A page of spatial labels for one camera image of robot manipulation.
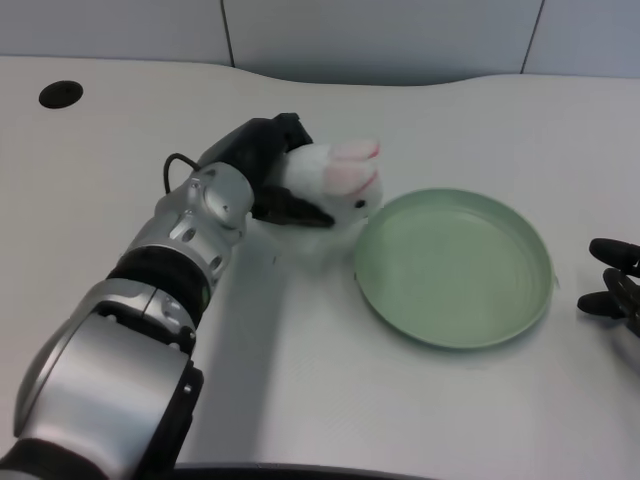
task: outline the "white plush toy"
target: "white plush toy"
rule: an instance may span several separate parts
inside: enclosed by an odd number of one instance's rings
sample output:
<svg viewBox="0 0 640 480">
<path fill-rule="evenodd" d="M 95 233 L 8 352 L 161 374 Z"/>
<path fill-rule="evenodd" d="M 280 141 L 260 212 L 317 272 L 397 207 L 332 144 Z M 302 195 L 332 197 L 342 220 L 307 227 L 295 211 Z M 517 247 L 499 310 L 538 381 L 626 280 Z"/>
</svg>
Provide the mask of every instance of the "white plush toy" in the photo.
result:
<svg viewBox="0 0 640 480">
<path fill-rule="evenodd" d="M 374 159 L 375 140 L 337 145 L 304 145 L 289 152 L 267 184 L 284 187 L 333 219 L 330 228 L 269 225 L 267 230 L 287 249 L 312 254 L 336 234 L 368 217 L 382 201 L 382 184 Z"/>
</svg>

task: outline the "table surface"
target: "table surface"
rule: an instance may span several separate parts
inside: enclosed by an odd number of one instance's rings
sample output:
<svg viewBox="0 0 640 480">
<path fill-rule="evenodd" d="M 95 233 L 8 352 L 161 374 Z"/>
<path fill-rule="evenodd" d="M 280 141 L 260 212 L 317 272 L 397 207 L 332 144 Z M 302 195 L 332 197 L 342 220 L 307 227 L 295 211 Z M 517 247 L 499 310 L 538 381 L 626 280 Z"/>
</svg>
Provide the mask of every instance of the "table surface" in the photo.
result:
<svg viewBox="0 0 640 480">
<path fill-rule="evenodd" d="M 84 97 L 42 108 L 40 90 L 61 79 Z M 198 331 L 206 383 L 181 461 L 638 478 L 640 340 L 575 308 L 603 288 L 589 241 L 640 242 L 640 81 L 595 78 L 358 87 L 209 65 L 0 58 L 0 450 L 28 363 L 152 214 L 164 158 L 197 158 L 247 119 L 288 111 L 318 142 L 377 136 L 386 199 L 455 187 L 521 212 L 551 253 L 554 298 L 500 348 L 437 350 L 375 318 L 351 255 L 312 272 L 251 224 Z"/>
</svg>

